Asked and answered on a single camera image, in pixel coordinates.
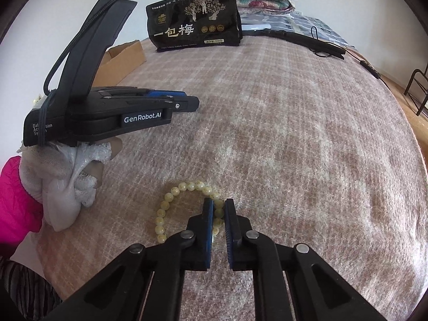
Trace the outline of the pink sleeve forearm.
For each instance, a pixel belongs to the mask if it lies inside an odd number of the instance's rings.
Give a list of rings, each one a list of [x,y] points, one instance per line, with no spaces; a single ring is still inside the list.
[[[20,156],[10,158],[1,171],[1,256],[10,258],[28,233],[41,230],[43,207],[23,187]]]

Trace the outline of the left hand white glove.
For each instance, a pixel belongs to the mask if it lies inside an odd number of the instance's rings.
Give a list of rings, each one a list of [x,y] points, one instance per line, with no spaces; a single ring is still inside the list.
[[[102,185],[104,166],[123,147],[118,137],[96,143],[21,146],[19,176],[24,189],[42,204],[44,220],[60,232],[76,221],[82,207],[91,207]]]

